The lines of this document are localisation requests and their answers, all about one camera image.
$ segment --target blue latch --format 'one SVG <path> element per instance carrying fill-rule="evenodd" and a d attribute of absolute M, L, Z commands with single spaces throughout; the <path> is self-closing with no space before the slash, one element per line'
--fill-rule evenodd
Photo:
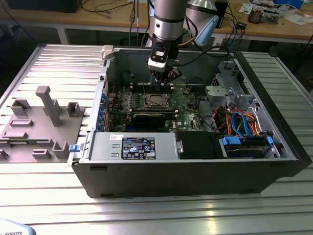
<path fill-rule="evenodd" d="M 273 141 L 273 138 L 271 136 L 268 136 L 268 143 L 270 145 L 273 145 L 274 144 L 274 141 Z"/>
<path fill-rule="evenodd" d="M 80 145 L 79 144 L 71 144 L 69 146 L 68 151 L 70 153 L 79 153 L 80 152 Z"/>
<path fill-rule="evenodd" d="M 225 136 L 222 138 L 223 145 L 229 145 L 229 144 L 241 144 L 239 137 L 237 136 Z"/>

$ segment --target white paper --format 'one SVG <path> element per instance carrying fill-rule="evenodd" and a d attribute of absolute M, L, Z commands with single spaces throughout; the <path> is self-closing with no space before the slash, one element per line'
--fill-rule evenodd
<path fill-rule="evenodd" d="M 123 140 L 124 135 L 110 135 L 111 141 L 121 141 Z"/>
<path fill-rule="evenodd" d="M 292 15 L 292 16 L 285 17 L 285 19 L 290 21 L 290 22 L 293 22 L 295 24 L 298 24 L 298 25 L 303 25 L 303 24 L 310 22 L 309 19 L 307 19 L 303 16 L 296 15 L 296 14 Z"/>
<path fill-rule="evenodd" d="M 253 4 L 244 3 L 242 7 L 240 8 L 239 12 L 250 14 L 252 7 L 253 7 Z"/>

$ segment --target sticker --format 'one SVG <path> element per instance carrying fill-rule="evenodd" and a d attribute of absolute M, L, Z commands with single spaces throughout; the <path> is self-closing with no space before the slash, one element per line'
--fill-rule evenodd
<path fill-rule="evenodd" d="M 122 159 L 156 159 L 155 138 L 122 138 Z"/>
<path fill-rule="evenodd" d="M 123 139 L 124 135 L 110 135 L 111 141 L 121 141 Z"/>

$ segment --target table leg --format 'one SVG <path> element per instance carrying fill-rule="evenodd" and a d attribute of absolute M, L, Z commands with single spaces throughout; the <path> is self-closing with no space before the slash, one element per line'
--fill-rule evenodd
<path fill-rule="evenodd" d="M 69 39 L 67 38 L 67 34 L 65 32 L 64 26 L 58 25 L 56 29 L 58 31 L 61 44 L 68 45 L 69 44 Z"/>

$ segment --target floor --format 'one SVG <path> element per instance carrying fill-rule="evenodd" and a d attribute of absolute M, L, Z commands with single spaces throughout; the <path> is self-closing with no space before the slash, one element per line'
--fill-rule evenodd
<path fill-rule="evenodd" d="M 27 27 L 25 30 L 39 43 L 60 43 L 55 29 Z M 24 31 L 16 28 L 16 32 L 12 38 L 9 38 L 7 35 L 3 35 L 0 38 L 0 94 L 3 94 L 6 87 L 14 79 L 36 46 Z M 97 36 L 96 31 L 71 29 L 67 33 L 71 43 L 76 45 L 107 44 L 128 46 L 128 33 L 125 32 L 101 31 Z M 135 44 L 135 36 L 136 34 L 134 33 L 132 35 L 133 45 Z M 278 43 L 274 45 L 271 42 L 260 41 L 254 41 L 253 44 L 250 44 L 249 40 L 243 40 L 239 46 L 235 49 L 241 51 L 247 51 L 249 49 L 249 51 L 275 52 L 290 70 L 293 70 L 294 64 L 297 61 L 295 58 L 299 58 L 302 55 L 303 49 L 303 45 L 300 44 Z M 312 90 L 312 87 L 307 82 L 307 79 L 313 74 L 312 64 L 313 55 L 310 55 L 296 74 L 296 77 L 309 92 Z"/>

